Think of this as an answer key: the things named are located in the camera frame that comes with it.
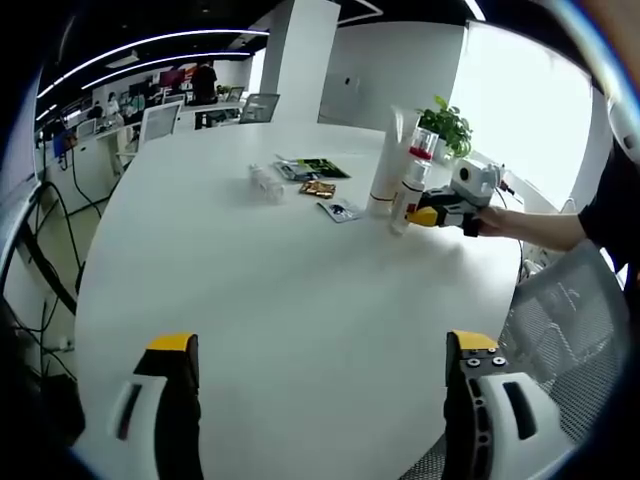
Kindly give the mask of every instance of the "white round table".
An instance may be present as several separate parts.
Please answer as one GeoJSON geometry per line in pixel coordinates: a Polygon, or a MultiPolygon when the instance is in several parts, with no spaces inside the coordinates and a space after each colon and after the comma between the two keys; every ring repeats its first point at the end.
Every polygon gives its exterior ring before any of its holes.
{"type": "Polygon", "coordinates": [[[326,157],[353,177],[336,197],[365,207],[383,137],[267,124],[146,144],[82,282],[88,427],[108,423],[155,336],[187,331],[199,336],[205,478],[393,480],[409,469],[444,431],[446,333],[497,338],[517,242],[418,226],[396,237],[384,220],[334,223],[297,185],[281,206],[248,186],[247,166],[275,154],[326,157]]]}

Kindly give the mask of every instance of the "floor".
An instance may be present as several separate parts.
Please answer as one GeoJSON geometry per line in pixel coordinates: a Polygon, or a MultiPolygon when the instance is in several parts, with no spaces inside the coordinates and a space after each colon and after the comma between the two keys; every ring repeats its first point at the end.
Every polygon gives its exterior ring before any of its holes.
{"type": "MultiPolygon", "coordinates": [[[[104,212],[108,202],[102,202],[97,205],[100,212],[104,212]]],[[[45,206],[44,211],[47,212],[49,207],[45,206]]],[[[42,211],[39,215],[42,222],[42,211]]],[[[73,231],[75,238],[78,257],[80,264],[82,264],[89,252],[91,241],[96,232],[96,228],[99,223],[99,217],[94,208],[87,208],[80,212],[73,214],[69,217],[69,223],[73,231]]],[[[40,231],[38,232],[38,244],[43,251],[45,257],[54,266],[56,273],[60,277],[62,284],[65,288],[74,296],[75,294],[75,282],[78,275],[78,265],[74,255],[71,239],[69,236],[69,229],[67,222],[65,221],[64,214],[59,205],[56,205],[44,221],[41,223],[40,231]]],[[[53,306],[55,305],[56,296],[53,294],[48,284],[42,280],[39,272],[37,271],[33,262],[30,262],[29,268],[32,269],[34,277],[39,280],[42,288],[48,292],[46,294],[46,309],[45,319],[48,320],[51,315],[53,306]]],[[[64,306],[62,302],[57,302],[53,316],[51,317],[51,323],[44,332],[43,345],[48,349],[62,349],[68,351],[59,351],[56,353],[58,358],[64,363],[64,365],[71,371],[72,374],[76,373],[75,356],[73,352],[74,346],[74,327],[75,318],[73,314],[64,306]]],[[[39,364],[39,350],[34,348],[34,352],[29,355],[28,362],[37,362],[39,364]]],[[[44,357],[44,370],[49,375],[56,375],[63,373],[63,367],[51,356],[44,357]]],[[[40,365],[32,365],[37,371],[40,370],[40,365]]]]}

